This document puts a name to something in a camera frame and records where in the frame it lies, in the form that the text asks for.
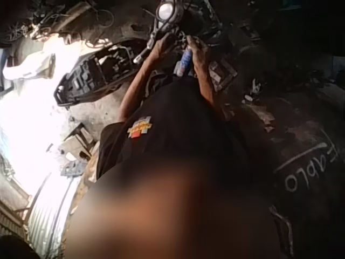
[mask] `shirt logo patch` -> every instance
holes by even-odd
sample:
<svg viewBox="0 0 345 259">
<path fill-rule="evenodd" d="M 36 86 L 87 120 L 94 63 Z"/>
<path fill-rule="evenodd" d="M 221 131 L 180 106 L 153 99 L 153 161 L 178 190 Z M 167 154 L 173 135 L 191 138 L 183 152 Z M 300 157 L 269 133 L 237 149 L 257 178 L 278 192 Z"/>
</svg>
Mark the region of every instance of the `shirt logo patch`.
<svg viewBox="0 0 345 259">
<path fill-rule="evenodd" d="M 129 133 L 128 138 L 134 139 L 140 137 L 141 134 L 146 134 L 152 127 L 150 119 L 151 117 L 143 117 L 134 122 L 133 127 L 127 131 Z"/>
</svg>

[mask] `motorcycle headlight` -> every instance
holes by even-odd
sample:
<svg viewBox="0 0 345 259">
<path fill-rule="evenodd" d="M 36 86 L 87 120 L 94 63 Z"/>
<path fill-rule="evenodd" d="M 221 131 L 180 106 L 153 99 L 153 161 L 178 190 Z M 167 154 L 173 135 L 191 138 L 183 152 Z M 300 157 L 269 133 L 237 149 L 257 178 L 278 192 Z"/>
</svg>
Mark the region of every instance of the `motorcycle headlight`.
<svg viewBox="0 0 345 259">
<path fill-rule="evenodd" d="M 174 7 L 171 3 L 164 3 L 158 9 L 158 16 L 161 20 L 166 21 L 173 15 Z"/>
</svg>

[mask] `black t-shirt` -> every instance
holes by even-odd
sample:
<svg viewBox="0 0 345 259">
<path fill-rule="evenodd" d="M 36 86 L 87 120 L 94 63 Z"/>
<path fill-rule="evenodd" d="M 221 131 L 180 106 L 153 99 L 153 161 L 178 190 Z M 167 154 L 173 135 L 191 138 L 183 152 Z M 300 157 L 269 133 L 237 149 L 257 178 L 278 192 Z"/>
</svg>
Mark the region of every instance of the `black t-shirt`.
<svg viewBox="0 0 345 259">
<path fill-rule="evenodd" d="M 201 96 L 196 79 L 165 85 L 123 123 L 101 134 L 97 179 L 142 156 L 193 158 L 222 165 L 225 181 L 248 178 L 246 153 L 228 124 Z"/>
</svg>

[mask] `blue spray can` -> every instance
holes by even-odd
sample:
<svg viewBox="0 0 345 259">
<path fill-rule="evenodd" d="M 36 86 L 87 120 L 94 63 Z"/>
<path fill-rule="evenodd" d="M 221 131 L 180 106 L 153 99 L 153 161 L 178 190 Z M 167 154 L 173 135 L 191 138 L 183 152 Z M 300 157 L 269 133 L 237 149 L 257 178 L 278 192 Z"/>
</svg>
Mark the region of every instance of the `blue spray can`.
<svg viewBox="0 0 345 259">
<path fill-rule="evenodd" d="M 176 72 L 178 77 L 183 77 L 186 73 L 189 72 L 190 66 L 192 64 L 192 59 L 193 59 L 192 49 L 190 46 L 187 46 L 182 56 L 180 67 Z"/>
</svg>

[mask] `hand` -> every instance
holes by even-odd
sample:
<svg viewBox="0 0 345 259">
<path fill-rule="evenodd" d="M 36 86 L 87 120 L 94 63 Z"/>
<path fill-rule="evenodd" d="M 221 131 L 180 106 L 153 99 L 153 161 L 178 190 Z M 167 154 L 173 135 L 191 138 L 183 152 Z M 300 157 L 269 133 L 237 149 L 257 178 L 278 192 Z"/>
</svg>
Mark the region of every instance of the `hand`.
<svg viewBox="0 0 345 259">
<path fill-rule="evenodd" d="M 199 41 L 199 46 L 191 36 L 187 36 L 187 42 L 193 52 L 194 69 L 197 74 L 198 74 L 198 71 L 209 70 L 209 59 L 208 59 L 209 48 L 200 39 L 198 41 Z"/>
<path fill-rule="evenodd" d="M 174 34 L 169 32 L 164 35 L 164 37 L 160 40 L 157 40 L 155 46 L 153 47 L 150 56 L 154 60 L 161 59 L 166 52 L 168 52 L 168 49 L 170 46 L 172 46 L 173 42 L 175 41 Z"/>
</svg>

